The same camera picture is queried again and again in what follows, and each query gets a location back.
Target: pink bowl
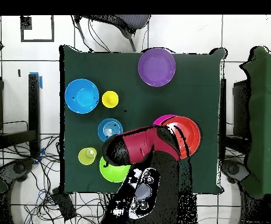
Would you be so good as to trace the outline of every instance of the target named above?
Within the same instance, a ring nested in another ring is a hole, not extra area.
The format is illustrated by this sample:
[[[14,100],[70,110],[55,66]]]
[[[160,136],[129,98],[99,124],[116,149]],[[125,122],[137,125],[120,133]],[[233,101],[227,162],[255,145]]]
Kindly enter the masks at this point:
[[[172,114],[163,115],[159,117],[158,119],[156,119],[153,124],[160,125],[164,120],[167,120],[168,118],[175,117],[175,116],[176,115],[172,115]]]

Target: green bowl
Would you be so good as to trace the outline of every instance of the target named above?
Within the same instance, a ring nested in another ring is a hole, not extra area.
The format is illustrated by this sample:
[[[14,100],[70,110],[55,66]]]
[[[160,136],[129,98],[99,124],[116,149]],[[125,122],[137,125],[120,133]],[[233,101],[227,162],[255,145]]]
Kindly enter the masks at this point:
[[[129,172],[131,165],[126,166],[113,166],[108,164],[108,167],[104,167],[106,161],[101,157],[100,159],[100,172],[102,176],[113,183],[121,183],[126,179],[126,176]]]

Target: white tiled floor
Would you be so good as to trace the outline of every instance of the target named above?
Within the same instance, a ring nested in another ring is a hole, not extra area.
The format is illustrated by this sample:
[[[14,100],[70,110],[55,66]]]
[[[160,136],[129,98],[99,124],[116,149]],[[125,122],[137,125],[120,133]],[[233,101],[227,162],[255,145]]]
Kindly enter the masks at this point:
[[[25,38],[50,39],[50,17],[32,16],[33,29],[24,31]],[[0,17],[0,41],[4,46],[0,52],[0,76],[2,75],[5,81],[4,122],[28,120],[27,77],[29,72],[38,72],[43,77],[43,88],[40,89],[41,138],[48,136],[45,134],[59,133],[59,46],[66,44],[80,51],[88,51],[79,32],[74,29],[70,16],[54,16],[54,23],[54,42],[22,43],[19,16]],[[80,24],[87,45],[94,51],[105,51],[91,37],[88,21],[83,19]],[[100,22],[91,24],[111,51],[132,52],[129,41],[116,27]],[[267,46],[271,51],[271,15],[153,15],[149,26],[138,30],[133,41],[137,52],[148,47],[166,47],[177,53],[207,54],[214,48],[226,48],[228,56],[224,64],[224,76],[227,79],[227,122],[233,123],[233,83],[247,78],[239,65],[248,59],[250,49],[254,46]],[[21,77],[18,75],[18,69],[21,71]],[[12,132],[25,128],[22,123],[5,125],[5,129]],[[232,125],[227,125],[227,133],[233,133]],[[44,147],[45,143],[47,140],[43,140],[41,146]],[[57,155],[55,145],[53,144],[47,152]],[[2,155],[4,158],[14,158],[10,153],[0,153],[0,158]],[[0,165],[3,161],[7,163],[10,160],[0,159]],[[47,159],[43,159],[45,165],[48,162]],[[59,170],[59,164],[54,163],[52,168]],[[40,165],[33,165],[32,171],[37,177],[39,188],[44,188]],[[58,186],[59,172],[50,171],[49,177],[52,188]],[[240,217],[241,203],[238,187],[228,183],[223,175],[221,186],[224,188],[221,195],[198,195],[198,224],[238,223],[236,219]],[[97,194],[76,193],[72,197],[78,214],[97,216]],[[28,204],[29,210],[32,210],[37,198],[38,189],[32,174],[29,174],[23,183],[15,184],[12,194],[15,224],[24,223],[27,213],[23,205]],[[82,207],[82,200],[93,201],[89,207]],[[99,214],[103,212],[101,206],[98,207],[98,211]],[[73,224],[77,224],[78,220],[78,224],[90,224],[79,216],[72,220]],[[64,220],[58,220],[56,224],[64,224]]]

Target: blue tape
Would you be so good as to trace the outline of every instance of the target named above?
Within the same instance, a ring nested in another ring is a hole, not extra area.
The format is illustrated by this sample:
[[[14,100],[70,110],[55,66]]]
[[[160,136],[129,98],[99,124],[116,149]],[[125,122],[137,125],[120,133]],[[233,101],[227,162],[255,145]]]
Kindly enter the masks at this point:
[[[44,155],[45,154],[45,151],[44,151],[44,148],[42,148],[41,150],[41,154]],[[34,162],[34,165],[38,165],[40,161],[42,161],[43,157],[38,157],[38,162]]]
[[[42,85],[42,76],[39,77],[39,85],[40,85],[40,88],[42,89],[43,88],[43,85]]]
[[[30,75],[39,75],[39,72],[30,72]],[[43,88],[42,76],[39,76],[39,86],[40,86],[40,89]]]

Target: purple bowl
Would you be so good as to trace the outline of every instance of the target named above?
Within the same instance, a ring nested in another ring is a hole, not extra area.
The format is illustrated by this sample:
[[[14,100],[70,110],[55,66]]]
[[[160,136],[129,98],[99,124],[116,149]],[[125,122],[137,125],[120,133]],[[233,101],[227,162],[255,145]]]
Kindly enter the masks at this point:
[[[138,73],[146,84],[152,87],[164,86],[175,74],[175,59],[165,49],[147,50],[139,59]]]

